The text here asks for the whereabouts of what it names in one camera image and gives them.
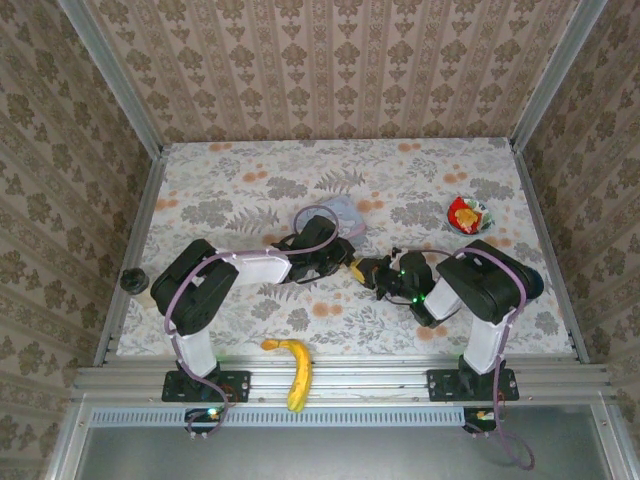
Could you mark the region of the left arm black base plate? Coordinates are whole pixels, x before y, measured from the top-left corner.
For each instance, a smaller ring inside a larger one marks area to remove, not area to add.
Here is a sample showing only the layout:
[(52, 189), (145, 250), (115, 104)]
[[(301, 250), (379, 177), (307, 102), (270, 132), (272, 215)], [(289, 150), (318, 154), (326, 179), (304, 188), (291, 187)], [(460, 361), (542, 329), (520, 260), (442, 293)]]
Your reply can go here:
[[(230, 403), (246, 403), (249, 400), (251, 373), (249, 371), (214, 371), (206, 377), (216, 384)], [(163, 402), (222, 402), (222, 396), (210, 386), (187, 375), (183, 370), (166, 373), (161, 393)]]

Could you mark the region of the dark blue cup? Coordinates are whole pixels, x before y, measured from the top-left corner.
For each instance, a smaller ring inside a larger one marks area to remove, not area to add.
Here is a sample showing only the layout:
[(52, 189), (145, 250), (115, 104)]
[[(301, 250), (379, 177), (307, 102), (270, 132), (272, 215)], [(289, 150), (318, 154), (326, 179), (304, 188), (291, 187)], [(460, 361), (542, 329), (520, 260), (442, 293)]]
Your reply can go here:
[(544, 280), (539, 272), (530, 267), (526, 267), (524, 270), (524, 285), (528, 301), (533, 301), (540, 297), (545, 288)]

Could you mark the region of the black round knob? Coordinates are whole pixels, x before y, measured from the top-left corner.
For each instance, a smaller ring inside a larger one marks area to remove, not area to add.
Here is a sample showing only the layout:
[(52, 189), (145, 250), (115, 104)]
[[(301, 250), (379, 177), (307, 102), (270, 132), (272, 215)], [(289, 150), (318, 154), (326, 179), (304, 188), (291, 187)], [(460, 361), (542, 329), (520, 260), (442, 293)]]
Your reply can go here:
[(122, 272), (119, 286), (142, 308), (155, 308), (155, 300), (151, 296), (150, 278), (142, 268), (135, 267)]

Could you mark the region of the yellow banana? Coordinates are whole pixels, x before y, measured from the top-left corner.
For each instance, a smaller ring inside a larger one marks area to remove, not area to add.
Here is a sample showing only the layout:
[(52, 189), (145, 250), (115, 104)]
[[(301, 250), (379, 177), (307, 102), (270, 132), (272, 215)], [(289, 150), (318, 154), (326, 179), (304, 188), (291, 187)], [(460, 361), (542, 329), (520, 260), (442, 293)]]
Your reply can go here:
[(265, 351), (286, 349), (294, 357), (296, 372), (287, 397), (287, 408), (301, 413), (305, 408), (312, 384), (312, 358), (303, 342), (296, 339), (266, 339), (261, 343)]

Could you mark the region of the bowl with red snack packet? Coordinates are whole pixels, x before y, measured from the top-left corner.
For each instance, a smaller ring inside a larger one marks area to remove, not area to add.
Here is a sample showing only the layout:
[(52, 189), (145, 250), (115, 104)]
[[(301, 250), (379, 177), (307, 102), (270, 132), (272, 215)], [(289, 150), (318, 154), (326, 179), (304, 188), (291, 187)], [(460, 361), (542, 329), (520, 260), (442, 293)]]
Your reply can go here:
[(455, 197), (446, 212), (446, 224), (464, 236), (477, 236), (489, 231), (495, 224), (493, 214), (479, 200)]

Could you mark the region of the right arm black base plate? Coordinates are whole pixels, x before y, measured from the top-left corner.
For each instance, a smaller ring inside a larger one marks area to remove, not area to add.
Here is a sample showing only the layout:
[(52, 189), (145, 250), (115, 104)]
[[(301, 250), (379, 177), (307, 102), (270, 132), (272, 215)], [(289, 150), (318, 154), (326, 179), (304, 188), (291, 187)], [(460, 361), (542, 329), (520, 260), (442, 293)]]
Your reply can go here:
[[(492, 401), (495, 372), (479, 375), (473, 370), (431, 369), (426, 372), (431, 402)], [(499, 400), (517, 401), (520, 398), (515, 373), (500, 371), (497, 386)]]

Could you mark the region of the floral tablecloth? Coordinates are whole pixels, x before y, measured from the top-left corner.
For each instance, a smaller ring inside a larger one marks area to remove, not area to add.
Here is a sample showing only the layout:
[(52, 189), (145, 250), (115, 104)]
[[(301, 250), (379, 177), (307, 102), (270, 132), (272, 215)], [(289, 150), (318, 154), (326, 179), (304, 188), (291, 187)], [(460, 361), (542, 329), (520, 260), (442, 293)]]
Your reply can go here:
[[(175, 145), (141, 265), (159, 275), (193, 240), (229, 251), (265, 248), (299, 226), (297, 213), (345, 196), (365, 225), (359, 255), (395, 247), (429, 264), (467, 244), (446, 222), (459, 196), (484, 203), (488, 244), (540, 274), (549, 270), (510, 146), (503, 138), (325, 140)], [(346, 269), (306, 285), (232, 289), (210, 339), (222, 355), (260, 355), (268, 338), (303, 341), (317, 355), (459, 355), (472, 316), (421, 327), (411, 312), (362, 287)]]

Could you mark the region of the aluminium mounting rail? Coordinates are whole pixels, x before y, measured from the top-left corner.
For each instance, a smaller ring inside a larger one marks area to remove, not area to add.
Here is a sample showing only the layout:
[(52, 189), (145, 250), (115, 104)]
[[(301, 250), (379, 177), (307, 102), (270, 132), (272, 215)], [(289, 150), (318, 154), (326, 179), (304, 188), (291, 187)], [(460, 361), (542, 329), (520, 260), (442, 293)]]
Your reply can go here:
[[(428, 402), (427, 373), (454, 368), (452, 356), (331, 356), (313, 359), (309, 404), (320, 406), (414, 406)], [(510, 356), (508, 368), (516, 376), (518, 405), (583, 405), (612, 403), (616, 398), (607, 369), (583, 364), (571, 356)], [(93, 368), (82, 368), (74, 380), (71, 399), (106, 404), (156, 406), (161, 401), (165, 374), (174, 369), (163, 356), (108, 357)], [(251, 374), (249, 403), (278, 406), (295, 374), (288, 352), (262, 356), (235, 356), (222, 361), (223, 370), (247, 370)]]

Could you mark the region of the aluminium side rail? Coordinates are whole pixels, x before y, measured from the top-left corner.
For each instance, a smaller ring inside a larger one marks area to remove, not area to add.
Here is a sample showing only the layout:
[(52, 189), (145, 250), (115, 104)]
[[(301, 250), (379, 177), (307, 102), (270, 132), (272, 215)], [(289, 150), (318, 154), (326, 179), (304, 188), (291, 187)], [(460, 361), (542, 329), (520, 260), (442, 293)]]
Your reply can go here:
[(171, 148), (165, 147), (152, 161), (149, 175), (140, 199), (139, 208), (131, 229), (128, 246), (123, 257), (122, 265), (117, 274), (116, 284), (107, 312), (103, 332), (93, 361), (94, 367), (100, 367), (104, 362), (112, 340), (119, 337), (122, 325), (126, 319), (130, 296), (119, 284), (121, 274), (133, 267), (138, 267), (144, 251), (144, 246), (153, 217), (153, 212), (163, 182), (164, 170)]
[(540, 247), (549, 271), (551, 284), (556, 294), (558, 307), (568, 331), (568, 336), (571, 339), (577, 359), (583, 364), (589, 364), (591, 359), (571, 304), (533, 182), (526, 168), (524, 156), (518, 151), (515, 151), (513, 156), (514, 163), (521, 180), (522, 189), (527, 199), (532, 220), (538, 235)]

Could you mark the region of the aluminium frame post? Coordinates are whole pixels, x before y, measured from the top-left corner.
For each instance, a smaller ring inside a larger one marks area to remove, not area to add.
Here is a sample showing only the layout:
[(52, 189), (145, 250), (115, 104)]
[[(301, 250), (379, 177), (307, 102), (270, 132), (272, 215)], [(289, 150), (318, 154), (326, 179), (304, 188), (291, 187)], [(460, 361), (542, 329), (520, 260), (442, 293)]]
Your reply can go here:
[(510, 138), (522, 153), (548, 110), (608, 0), (580, 0)]
[(116, 58), (115, 50), (90, 12), (85, 0), (57, 0), (129, 120), (152, 161), (163, 150), (163, 141), (144, 110), (141, 98)]

